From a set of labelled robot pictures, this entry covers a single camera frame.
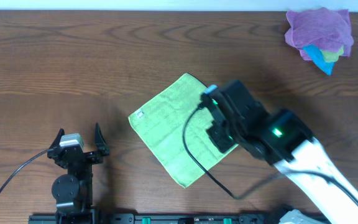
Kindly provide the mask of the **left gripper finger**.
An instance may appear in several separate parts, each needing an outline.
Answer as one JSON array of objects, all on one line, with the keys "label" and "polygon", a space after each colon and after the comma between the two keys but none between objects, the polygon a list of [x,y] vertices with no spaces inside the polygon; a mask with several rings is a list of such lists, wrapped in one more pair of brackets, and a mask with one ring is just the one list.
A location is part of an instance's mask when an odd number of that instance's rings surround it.
[{"label": "left gripper finger", "polygon": [[58,147],[60,144],[60,140],[61,140],[62,136],[64,136],[64,135],[65,135],[65,130],[63,128],[60,128],[56,138],[53,140],[49,149],[54,149],[54,148]]},{"label": "left gripper finger", "polygon": [[95,143],[95,146],[97,148],[97,151],[102,156],[110,155],[109,146],[106,143],[106,141],[105,141],[105,139],[104,139],[104,137],[102,135],[99,123],[96,123],[96,125],[95,125],[94,143]]}]

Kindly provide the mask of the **green microfiber cloth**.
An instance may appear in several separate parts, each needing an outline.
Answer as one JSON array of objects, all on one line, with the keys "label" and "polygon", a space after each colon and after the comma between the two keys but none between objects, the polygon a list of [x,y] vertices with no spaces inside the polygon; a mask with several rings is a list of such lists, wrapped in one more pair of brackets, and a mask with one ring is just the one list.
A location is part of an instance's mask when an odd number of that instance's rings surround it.
[{"label": "green microfiber cloth", "polygon": [[217,149],[206,132],[213,121],[207,109],[198,111],[185,126],[205,89],[202,82],[185,73],[129,116],[132,129],[183,188],[204,174],[185,151],[183,129],[186,129],[188,149],[205,169],[212,168],[228,155]]}]

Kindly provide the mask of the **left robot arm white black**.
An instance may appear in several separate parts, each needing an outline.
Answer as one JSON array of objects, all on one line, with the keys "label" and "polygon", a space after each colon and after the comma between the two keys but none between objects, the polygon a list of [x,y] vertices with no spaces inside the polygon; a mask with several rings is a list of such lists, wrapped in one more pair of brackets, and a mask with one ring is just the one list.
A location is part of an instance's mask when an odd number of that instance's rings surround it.
[{"label": "left robot arm white black", "polygon": [[103,157],[110,155],[99,124],[94,132],[95,151],[84,152],[84,142],[78,133],[65,134],[60,129],[48,149],[47,157],[67,173],[52,184],[52,195],[56,200],[55,221],[57,224],[96,224],[100,212],[93,208],[92,167],[103,163]]}]

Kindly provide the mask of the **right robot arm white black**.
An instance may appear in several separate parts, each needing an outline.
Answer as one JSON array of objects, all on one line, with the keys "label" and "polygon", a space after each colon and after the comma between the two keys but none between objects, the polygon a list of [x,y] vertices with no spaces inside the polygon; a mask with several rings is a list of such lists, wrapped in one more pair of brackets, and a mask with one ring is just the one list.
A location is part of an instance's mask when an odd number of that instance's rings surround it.
[{"label": "right robot arm white black", "polygon": [[213,116],[207,134],[221,153],[243,147],[289,178],[331,223],[358,223],[358,191],[293,112],[270,114],[249,93],[221,90],[201,94],[204,108]]}]

